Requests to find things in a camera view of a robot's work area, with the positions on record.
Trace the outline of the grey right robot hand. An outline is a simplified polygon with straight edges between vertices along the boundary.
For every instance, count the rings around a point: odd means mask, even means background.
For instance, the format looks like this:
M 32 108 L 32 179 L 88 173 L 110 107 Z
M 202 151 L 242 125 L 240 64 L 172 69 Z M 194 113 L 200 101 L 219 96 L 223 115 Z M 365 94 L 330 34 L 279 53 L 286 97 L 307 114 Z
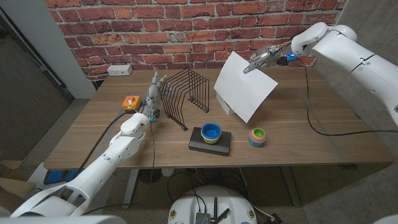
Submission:
M 289 62 L 295 60 L 296 55 L 291 50 L 290 42 L 279 45 L 266 45 L 249 57 L 249 65 L 243 72 L 249 73 L 255 68 L 261 69 L 271 65 L 287 66 Z

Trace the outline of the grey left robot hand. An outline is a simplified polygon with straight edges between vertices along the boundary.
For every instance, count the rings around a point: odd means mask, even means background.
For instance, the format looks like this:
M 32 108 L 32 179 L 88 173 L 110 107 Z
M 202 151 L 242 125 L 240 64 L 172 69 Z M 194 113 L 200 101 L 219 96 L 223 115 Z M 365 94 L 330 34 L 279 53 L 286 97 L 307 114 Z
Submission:
M 141 113 L 146 115 L 150 121 L 152 121 L 156 111 L 159 110 L 161 98 L 164 94 L 164 84 L 166 78 L 167 75 L 159 78 L 158 71 L 155 71 L 154 76 L 152 77 L 152 84 L 149 86 L 146 102 L 144 103 L 143 109 L 141 111 Z

